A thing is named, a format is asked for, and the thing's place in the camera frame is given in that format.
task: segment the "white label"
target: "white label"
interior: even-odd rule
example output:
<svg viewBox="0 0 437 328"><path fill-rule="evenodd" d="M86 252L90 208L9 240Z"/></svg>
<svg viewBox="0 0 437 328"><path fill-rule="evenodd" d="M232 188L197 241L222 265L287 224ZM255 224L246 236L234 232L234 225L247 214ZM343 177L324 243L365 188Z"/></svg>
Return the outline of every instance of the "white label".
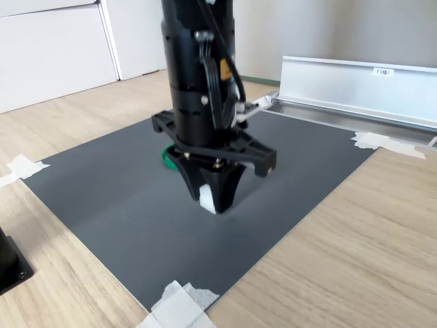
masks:
<svg viewBox="0 0 437 328"><path fill-rule="evenodd" d="M391 70L389 68L375 67L373 69L373 75L377 75L379 77L392 77L394 74L395 74L395 70Z"/></svg>

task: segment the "white cabinet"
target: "white cabinet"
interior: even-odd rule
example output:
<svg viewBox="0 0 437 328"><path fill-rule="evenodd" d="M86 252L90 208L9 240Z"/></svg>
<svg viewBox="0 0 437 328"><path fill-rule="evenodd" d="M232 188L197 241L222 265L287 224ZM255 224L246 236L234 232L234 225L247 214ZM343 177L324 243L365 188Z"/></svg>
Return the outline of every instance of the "white cabinet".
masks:
<svg viewBox="0 0 437 328"><path fill-rule="evenodd" d="M1 0L0 17L94 3L95 0Z"/></svg>
<svg viewBox="0 0 437 328"><path fill-rule="evenodd" d="M97 5L0 18L0 113L117 81Z"/></svg>
<svg viewBox="0 0 437 328"><path fill-rule="evenodd" d="M167 67L161 0L102 0L101 6L121 80Z"/></svg>

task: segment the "green object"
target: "green object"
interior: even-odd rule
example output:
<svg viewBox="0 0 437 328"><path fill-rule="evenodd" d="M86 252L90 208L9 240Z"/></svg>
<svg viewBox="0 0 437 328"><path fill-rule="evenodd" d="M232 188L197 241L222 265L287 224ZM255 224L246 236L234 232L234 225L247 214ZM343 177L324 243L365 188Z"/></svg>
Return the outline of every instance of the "green object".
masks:
<svg viewBox="0 0 437 328"><path fill-rule="evenodd" d="M177 171L178 168L176 167L176 165L174 165L174 163L167 156L167 149L169 149L170 147L173 147L174 145L175 144L172 143L171 145L164 148L163 152L161 152L161 160L163 161L164 165L167 166L169 169L174 169L175 171Z"/></svg>
<svg viewBox="0 0 437 328"><path fill-rule="evenodd" d="M266 85L273 85L275 87L279 87L281 85L280 81L268 80L268 79L258 79L257 77L243 77L243 76L241 76L241 79L243 81L266 84Z"/></svg>

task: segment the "white wall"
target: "white wall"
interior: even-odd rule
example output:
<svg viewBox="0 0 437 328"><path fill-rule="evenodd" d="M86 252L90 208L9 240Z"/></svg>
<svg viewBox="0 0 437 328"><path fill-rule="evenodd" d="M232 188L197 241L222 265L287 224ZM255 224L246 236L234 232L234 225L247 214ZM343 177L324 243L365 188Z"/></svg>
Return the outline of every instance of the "white wall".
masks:
<svg viewBox="0 0 437 328"><path fill-rule="evenodd" d="M437 67L436 0L234 0L241 75L281 79L282 56Z"/></svg>
<svg viewBox="0 0 437 328"><path fill-rule="evenodd" d="M120 79L166 68L160 0L102 0Z"/></svg>

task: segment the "black cylindrical robot body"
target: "black cylindrical robot body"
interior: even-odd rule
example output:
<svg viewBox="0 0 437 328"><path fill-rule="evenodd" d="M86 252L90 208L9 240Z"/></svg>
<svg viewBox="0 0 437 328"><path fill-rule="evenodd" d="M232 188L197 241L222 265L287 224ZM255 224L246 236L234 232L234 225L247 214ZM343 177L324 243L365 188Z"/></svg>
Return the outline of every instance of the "black cylindrical robot body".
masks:
<svg viewBox="0 0 437 328"><path fill-rule="evenodd" d="M162 3L165 57L178 139L190 146L212 146L217 131L212 119L211 103L208 101L208 82L200 60L199 43L195 37L198 31L208 31L208 24L197 0L162 0ZM235 53L232 5L233 0L216 0L213 5L210 4L231 56ZM220 74L224 102L227 91L235 90L236 86L225 57L215 42L212 43L211 57Z"/></svg>

